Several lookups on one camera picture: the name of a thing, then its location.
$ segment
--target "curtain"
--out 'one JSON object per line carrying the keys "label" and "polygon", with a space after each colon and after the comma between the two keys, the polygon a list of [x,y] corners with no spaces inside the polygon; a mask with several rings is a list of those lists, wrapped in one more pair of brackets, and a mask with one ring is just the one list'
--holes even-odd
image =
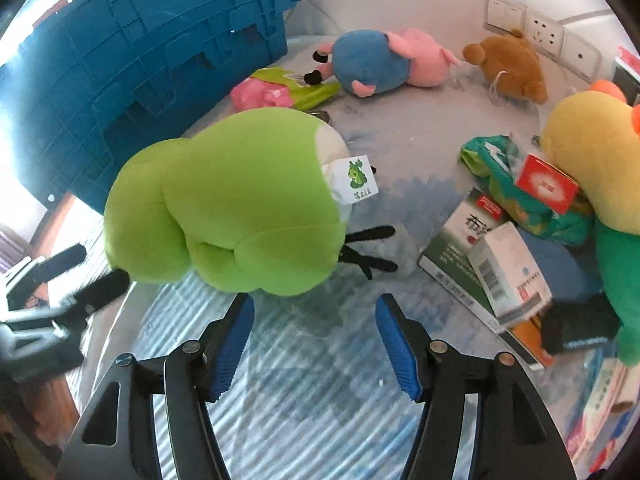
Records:
{"label": "curtain", "polygon": [[25,256],[23,246],[0,230],[0,273],[7,272]]}

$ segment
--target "blue cloth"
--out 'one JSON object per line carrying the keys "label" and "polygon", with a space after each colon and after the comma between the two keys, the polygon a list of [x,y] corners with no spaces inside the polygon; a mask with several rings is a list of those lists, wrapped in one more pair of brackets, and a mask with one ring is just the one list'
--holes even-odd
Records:
{"label": "blue cloth", "polygon": [[332,63],[340,85],[353,93],[351,83],[376,86],[380,94],[399,87],[409,77],[409,60],[389,49],[386,36],[377,30],[347,32],[334,43]]}
{"label": "blue cloth", "polygon": [[543,240],[521,227],[518,232],[535,259],[556,301],[584,303],[602,289],[602,282],[582,270],[564,245]]}

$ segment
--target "white string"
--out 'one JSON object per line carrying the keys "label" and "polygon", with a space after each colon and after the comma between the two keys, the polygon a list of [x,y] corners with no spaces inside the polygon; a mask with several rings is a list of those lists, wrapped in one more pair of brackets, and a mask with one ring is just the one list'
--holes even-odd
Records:
{"label": "white string", "polygon": [[489,86],[489,99],[491,99],[492,104],[495,106],[504,106],[504,103],[500,101],[497,87],[498,81],[500,81],[500,76],[506,73],[506,70],[500,70],[500,72],[498,72],[498,75],[495,77],[494,82],[491,83],[491,86]]}

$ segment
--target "teal bag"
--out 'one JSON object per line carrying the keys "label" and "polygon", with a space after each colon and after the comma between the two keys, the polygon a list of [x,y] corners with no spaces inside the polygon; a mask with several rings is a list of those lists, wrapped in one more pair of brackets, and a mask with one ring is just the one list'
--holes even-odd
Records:
{"label": "teal bag", "polygon": [[460,159],[471,173],[485,180],[492,198],[532,234],[565,245],[580,246],[593,232],[594,213],[588,200],[578,195],[561,215],[516,187],[511,177],[506,136],[475,137],[462,146]]}

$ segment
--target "blue plastic crate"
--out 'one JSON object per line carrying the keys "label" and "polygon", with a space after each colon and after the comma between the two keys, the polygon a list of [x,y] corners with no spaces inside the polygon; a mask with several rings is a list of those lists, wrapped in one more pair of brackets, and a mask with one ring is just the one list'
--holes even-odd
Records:
{"label": "blue plastic crate", "polygon": [[75,0],[0,67],[17,177],[45,206],[70,191],[102,213],[123,164],[179,137],[286,54],[299,0]]}

